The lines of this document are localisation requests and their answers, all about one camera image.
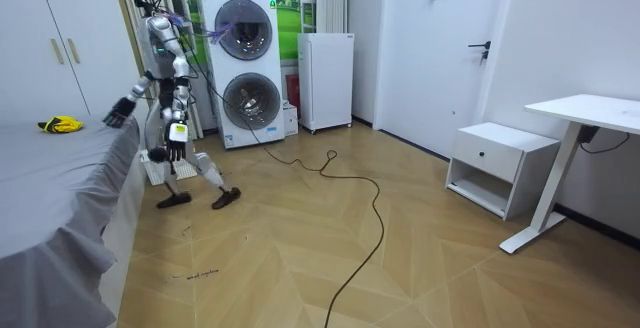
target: washing machine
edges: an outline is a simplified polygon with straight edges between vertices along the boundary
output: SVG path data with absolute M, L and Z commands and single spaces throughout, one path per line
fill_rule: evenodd
M 284 113 L 275 0 L 200 0 L 209 32 L 205 39 L 210 77 L 217 92 L 218 130 L 225 148 L 284 139 Z

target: wooden floor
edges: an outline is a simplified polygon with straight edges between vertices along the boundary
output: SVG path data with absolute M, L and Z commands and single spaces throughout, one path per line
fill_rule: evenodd
M 366 182 L 286 166 L 261 147 L 198 144 L 242 198 L 181 181 L 193 202 L 171 210 L 148 188 L 119 328 L 322 328 L 331 297 L 375 245 L 380 227 Z M 381 188 L 386 236 L 338 299 L 329 327 L 639 327 L 640 254 L 573 222 L 508 256 L 505 223 L 444 189 L 447 164 L 356 124 L 267 146 L 328 173 L 366 175 Z

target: white desk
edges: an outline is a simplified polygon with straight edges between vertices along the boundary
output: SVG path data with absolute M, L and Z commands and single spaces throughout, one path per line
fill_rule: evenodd
M 514 253 L 565 217 L 553 212 L 554 197 L 564 180 L 578 147 L 578 134 L 583 126 L 640 134 L 640 102 L 625 99 L 580 94 L 525 106 L 525 110 L 568 120 L 569 127 L 562 139 L 549 178 L 542 191 L 531 225 L 500 244 L 507 253 Z

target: power cord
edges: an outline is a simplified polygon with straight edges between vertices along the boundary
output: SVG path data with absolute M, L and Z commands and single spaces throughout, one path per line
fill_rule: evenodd
M 207 74 L 204 73 L 204 70 L 202 69 L 202 66 L 198 62 L 198 57 L 195 55 L 195 52 L 193 51 L 193 47 L 188 42 L 188 39 L 185 40 L 185 43 L 189 47 L 189 50 L 191 52 L 191 56 L 193 57 L 196 65 L 198 66 L 198 68 L 200 69 L 200 73 L 202 73 L 202 76 L 207 81 L 207 87 L 213 93 L 215 93 L 218 97 L 220 97 L 220 99 L 222 99 L 222 101 L 226 105 L 228 105 L 232 109 L 236 109 L 240 113 L 240 118 L 242 119 L 244 124 L 247 126 L 247 128 L 251 131 L 251 134 L 253 135 L 253 138 L 255 138 L 255 140 L 256 140 L 256 142 L 258 142 L 258 144 L 262 144 L 262 142 L 260 142 L 260 139 L 258 139 L 258 137 L 256 136 L 255 132 L 253 131 L 253 128 L 251 128 L 251 125 L 249 125 L 249 123 L 247 123 L 247 121 L 245 120 L 245 117 L 249 118 L 250 120 L 252 120 L 253 117 L 250 117 L 250 116 L 246 115 L 245 112 L 243 112 L 239 108 L 234 107 L 233 105 L 231 105 L 231 103 L 229 103 L 222 95 L 220 95 L 220 93 L 218 93 L 218 91 L 215 89 L 214 85 L 209 80 L 209 77 L 207 76 Z M 309 172 L 317 172 L 318 174 L 320 174 L 321 176 L 323 176 L 325 178 L 363 180 L 363 181 L 370 182 L 376 188 L 376 195 L 373 198 L 373 200 L 371 201 L 371 207 L 373 208 L 373 212 L 376 214 L 376 216 L 378 217 L 378 221 L 380 222 L 380 238 L 378 239 L 378 243 L 371 250 L 371 252 L 367 256 L 367 258 L 365 258 L 362 261 L 362 263 L 358 266 L 358 268 L 356 268 L 356 270 L 353 271 L 351 276 L 349 276 L 349 278 L 342 284 L 342 286 L 340 286 L 338 291 L 336 291 L 336 293 L 334 294 L 333 298 L 331 299 L 331 303 L 329 304 L 329 309 L 327 310 L 327 317 L 326 317 L 325 322 L 324 322 L 324 328 L 328 328 L 329 327 L 329 318 L 331 317 L 331 312 L 333 310 L 333 305 L 335 304 L 336 300 L 338 299 L 338 296 L 347 287 L 347 285 L 349 285 L 349 283 L 351 283 L 353 278 L 355 278 L 355 276 L 360 272 L 360 270 L 362 270 L 362 268 L 364 268 L 364 266 L 371 260 L 371 257 L 373 257 L 373 255 L 378 251 L 378 249 L 380 248 L 380 245 L 382 245 L 382 241 L 384 240 L 384 233 L 385 233 L 384 222 L 382 221 L 382 217 L 380 216 L 380 213 L 378 212 L 378 208 L 376 208 L 376 201 L 378 200 L 378 197 L 380 196 L 380 186 L 378 185 L 378 182 L 376 182 L 375 180 L 373 180 L 373 179 L 371 179 L 369 177 L 364 177 L 364 176 L 337 176 L 337 175 L 332 175 L 332 174 L 325 173 L 324 171 L 325 171 L 325 169 L 327 169 L 329 164 L 334 159 L 336 159 L 338 157 L 338 152 L 336 152 L 335 150 L 328 150 L 327 151 L 327 161 L 322 165 L 321 168 L 317 169 L 317 168 L 309 168 L 309 167 L 307 167 L 304 164 L 304 162 L 302 160 L 300 160 L 299 158 L 296 158 L 296 159 L 292 160 L 291 162 L 287 162 L 287 161 L 282 160 L 282 159 L 276 157 L 275 155 L 273 155 L 267 148 L 263 147 L 262 149 L 264 149 L 264 151 L 267 152 L 267 154 L 269 154 L 269 156 L 271 156 L 271 158 L 275 159 L 276 161 L 278 161 L 278 162 L 280 162 L 282 164 L 293 165 L 295 163 L 299 163 L 300 166 L 302 166 L 302 168 L 304 168 L 305 170 L 307 170 Z
M 580 149 L 582 149 L 583 151 L 589 153 L 589 154 L 600 154 L 600 153 L 606 153 L 606 152 L 611 152 L 612 150 L 616 150 L 618 148 L 620 148 L 623 144 L 627 143 L 627 141 L 629 139 L 631 139 L 631 135 L 629 133 L 625 133 L 626 134 L 626 138 L 620 142 L 618 145 L 616 145 L 615 147 L 612 148 L 607 148 L 607 149 L 602 149 L 599 151 L 590 151 L 587 148 L 584 147 L 584 143 L 580 143 Z

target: white refrigerator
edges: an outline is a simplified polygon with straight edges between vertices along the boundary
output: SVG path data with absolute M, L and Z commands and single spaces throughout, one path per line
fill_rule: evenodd
M 316 129 L 351 126 L 353 33 L 298 34 L 300 123 Z

